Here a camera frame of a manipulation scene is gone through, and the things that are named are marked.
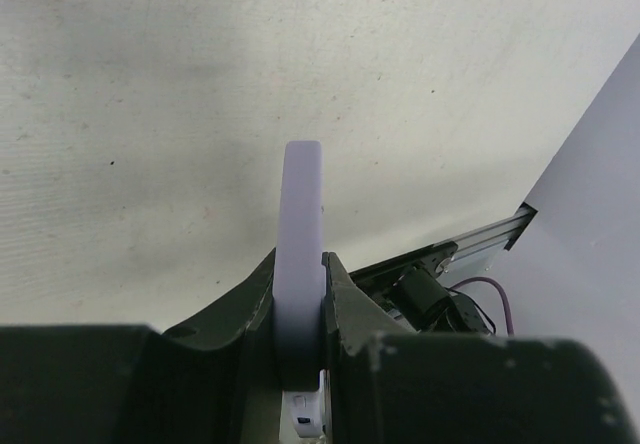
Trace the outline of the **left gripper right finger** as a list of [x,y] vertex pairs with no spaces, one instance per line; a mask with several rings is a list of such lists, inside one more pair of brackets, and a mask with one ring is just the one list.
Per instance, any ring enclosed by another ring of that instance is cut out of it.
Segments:
[[334,252],[326,266],[327,431],[330,443],[428,443],[418,364],[430,337],[389,317]]

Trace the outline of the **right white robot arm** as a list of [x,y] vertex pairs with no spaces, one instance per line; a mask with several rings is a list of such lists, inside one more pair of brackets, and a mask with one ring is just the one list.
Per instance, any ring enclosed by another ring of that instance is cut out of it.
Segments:
[[472,298],[443,287],[422,268],[406,271],[384,296],[418,332],[496,333]]

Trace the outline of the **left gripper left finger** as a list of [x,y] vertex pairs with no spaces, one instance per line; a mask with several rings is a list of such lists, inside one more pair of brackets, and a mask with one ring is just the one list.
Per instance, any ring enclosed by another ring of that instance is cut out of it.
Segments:
[[119,418],[122,443],[276,443],[273,253],[222,297],[149,336]]

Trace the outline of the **lavender phone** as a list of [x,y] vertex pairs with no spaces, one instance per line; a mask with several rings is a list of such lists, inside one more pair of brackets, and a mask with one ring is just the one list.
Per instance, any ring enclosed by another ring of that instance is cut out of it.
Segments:
[[273,338],[282,388],[315,392],[322,368],[322,148],[317,141],[286,145],[275,248]]

